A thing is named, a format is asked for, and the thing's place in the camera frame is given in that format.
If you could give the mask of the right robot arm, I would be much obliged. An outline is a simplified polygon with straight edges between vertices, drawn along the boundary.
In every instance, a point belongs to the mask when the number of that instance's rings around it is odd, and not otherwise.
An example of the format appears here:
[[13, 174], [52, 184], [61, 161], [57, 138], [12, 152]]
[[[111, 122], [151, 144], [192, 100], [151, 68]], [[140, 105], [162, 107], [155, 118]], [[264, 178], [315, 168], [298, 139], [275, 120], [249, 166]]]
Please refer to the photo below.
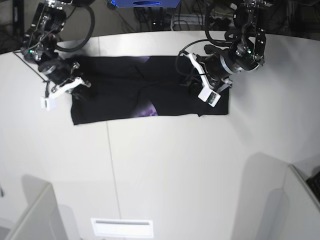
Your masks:
[[[70, 48], [58, 45], [58, 35], [69, 19], [65, 12], [67, 6], [87, 10], [90, 19], [88, 33], [83, 41]], [[22, 46], [13, 53], [22, 54], [27, 62], [36, 64], [38, 71], [48, 78], [48, 82], [54, 84], [54, 92], [74, 83], [77, 79], [74, 71], [79, 68], [77, 63], [66, 63], [58, 52], [73, 53], [82, 49], [90, 40], [95, 23], [92, 8], [83, 0], [45, 0], [38, 4], [31, 26], [24, 33]]]

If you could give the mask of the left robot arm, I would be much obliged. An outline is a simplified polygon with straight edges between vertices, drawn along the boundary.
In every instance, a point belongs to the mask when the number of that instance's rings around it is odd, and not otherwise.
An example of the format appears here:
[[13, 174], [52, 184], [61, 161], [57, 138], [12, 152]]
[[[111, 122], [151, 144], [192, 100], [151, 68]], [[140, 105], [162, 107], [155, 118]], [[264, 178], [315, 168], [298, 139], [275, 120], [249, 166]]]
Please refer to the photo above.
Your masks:
[[232, 87], [231, 75], [250, 72], [264, 65], [265, 13], [271, 3], [268, 0], [243, 0], [237, 4], [233, 13], [234, 27], [225, 32], [223, 40], [214, 39], [210, 34], [211, 13], [218, 4], [217, 0], [210, 3], [205, 11], [203, 29], [206, 38], [203, 41], [207, 55], [187, 52], [184, 47], [175, 60], [189, 59], [191, 68], [188, 72], [176, 70], [186, 81], [197, 81], [219, 94]]

